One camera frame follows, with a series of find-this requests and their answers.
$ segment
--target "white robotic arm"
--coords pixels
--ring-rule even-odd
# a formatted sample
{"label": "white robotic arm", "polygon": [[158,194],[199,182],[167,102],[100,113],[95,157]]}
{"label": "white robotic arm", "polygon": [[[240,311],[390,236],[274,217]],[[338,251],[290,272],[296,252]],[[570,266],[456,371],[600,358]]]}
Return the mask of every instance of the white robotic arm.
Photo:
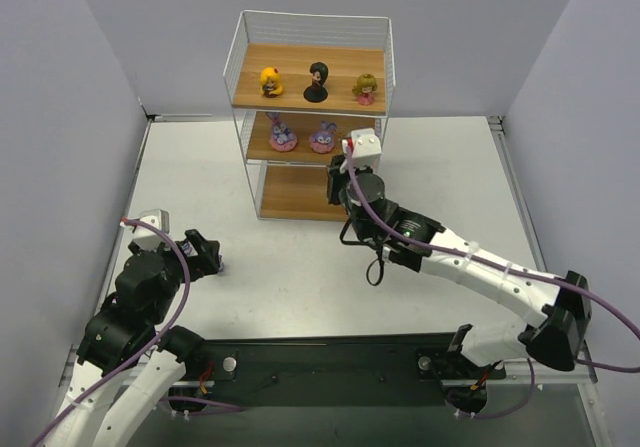
{"label": "white robotic arm", "polygon": [[[154,325],[164,321],[175,293],[185,281],[185,269],[191,281],[222,270],[220,244],[204,239],[197,230],[186,231],[186,239],[174,243],[168,237],[169,216],[161,210],[143,213],[140,221],[155,228],[157,234],[134,229],[129,245],[133,256],[117,277],[115,292],[85,328],[71,385],[59,410],[59,415],[66,416],[56,419],[57,425],[50,433],[32,446],[125,446],[160,398],[184,376],[185,359],[204,340],[182,327],[167,330],[181,306],[157,335]],[[173,243],[171,250],[166,242]],[[176,250],[184,255],[184,264]],[[160,335],[158,350],[113,403],[139,356]],[[102,379],[106,375],[111,378],[105,382]],[[98,382],[105,383],[92,391]],[[76,404],[80,395],[83,398]]]}
{"label": "white robotic arm", "polygon": [[[489,328],[463,326],[453,346],[463,357],[477,367],[531,356],[557,370],[574,368],[591,317],[588,300],[539,280],[558,276],[529,271],[481,249],[476,242],[466,241],[439,222],[386,199],[384,182],[373,172],[382,154],[373,129],[353,131],[342,141],[342,149],[351,155],[357,188],[347,174],[346,157],[336,156],[328,167],[327,196],[330,203],[342,204],[349,216],[340,239],[344,244],[374,249],[381,267],[391,262],[449,279],[519,317],[520,321]],[[361,198],[366,200],[366,207]],[[358,242],[344,240],[350,225]],[[491,266],[477,262],[478,258]],[[587,288],[586,279],[574,272],[563,280]]]}

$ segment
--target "screw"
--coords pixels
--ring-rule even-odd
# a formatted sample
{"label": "screw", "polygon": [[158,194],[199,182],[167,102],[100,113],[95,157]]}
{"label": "screw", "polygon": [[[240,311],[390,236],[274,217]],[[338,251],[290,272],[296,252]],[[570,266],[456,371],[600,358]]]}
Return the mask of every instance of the screw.
{"label": "screw", "polygon": [[227,357],[222,361],[222,368],[227,372],[233,372],[234,370],[236,370],[237,364],[238,363],[236,359],[234,359],[233,357]]}
{"label": "screw", "polygon": [[431,368],[431,359],[427,356],[422,356],[418,359],[418,368],[420,370],[429,370]]}

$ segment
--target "black-haired figurine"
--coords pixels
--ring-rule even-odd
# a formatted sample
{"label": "black-haired figurine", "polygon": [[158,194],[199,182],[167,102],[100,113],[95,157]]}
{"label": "black-haired figurine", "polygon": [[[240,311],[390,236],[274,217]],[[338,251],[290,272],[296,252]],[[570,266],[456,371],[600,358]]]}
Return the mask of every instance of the black-haired figurine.
{"label": "black-haired figurine", "polygon": [[309,68],[311,73],[311,85],[304,89],[304,98],[309,102],[323,102],[329,96],[324,83],[329,77],[329,67],[322,62],[315,62]]}

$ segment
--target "cable tie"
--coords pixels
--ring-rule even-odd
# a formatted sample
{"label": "cable tie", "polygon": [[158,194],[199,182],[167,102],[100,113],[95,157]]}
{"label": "cable tie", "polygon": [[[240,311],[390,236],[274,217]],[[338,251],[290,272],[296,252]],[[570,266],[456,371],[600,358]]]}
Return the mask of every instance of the cable tie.
{"label": "cable tie", "polygon": [[509,272],[511,271],[511,267],[513,267],[513,262],[507,262],[505,266],[504,272],[502,272],[502,277],[500,277],[500,283],[498,284],[498,295],[496,298],[496,302],[502,305],[502,296],[504,295],[504,284],[507,281],[507,277],[509,277]]}
{"label": "cable tie", "polygon": [[76,408],[76,409],[78,409],[78,408],[88,409],[89,408],[88,405],[82,405],[82,402],[80,402],[80,403],[76,402],[76,398],[75,397],[71,397],[71,394],[69,394],[68,392],[66,394],[64,394],[64,396],[69,401],[69,403],[71,405],[73,405],[73,407]]}
{"label": "cable tie", "polygon": [[467,250],[467,254],[464,256],[464,260],[460,263],[460,268],[458,269],[458,275],[456,276],[456,284],[460,284],[464,274],[467,272],[467,268],[471,263],[471,257],[480,250],[480,244],[478,242],[472,241],[469,242],[469,249]]}

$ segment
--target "white wall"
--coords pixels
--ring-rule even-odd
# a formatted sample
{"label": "white wall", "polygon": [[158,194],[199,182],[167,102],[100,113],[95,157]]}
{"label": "white wall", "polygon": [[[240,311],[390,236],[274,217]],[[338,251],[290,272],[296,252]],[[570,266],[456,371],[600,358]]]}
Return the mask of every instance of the white wall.
{"label": "white wall", "polygon": [[0,444],[49,420],[146,119],[84,0],[0,0]]}
{"label": "white wall", "polygon": [[393,21],[395,115],[503,114],[568,0],[87,0],[149,113],[228,114],[240,11]]}
{"label": "white wall", "polygon": [[[548,267],[585,274],[640,323],[640,0],[571,0],[506,117]],[[594,309],[596,360],[640,365],[640,345]],[[638,375],[598,372],[617,445],[640,438]]]}

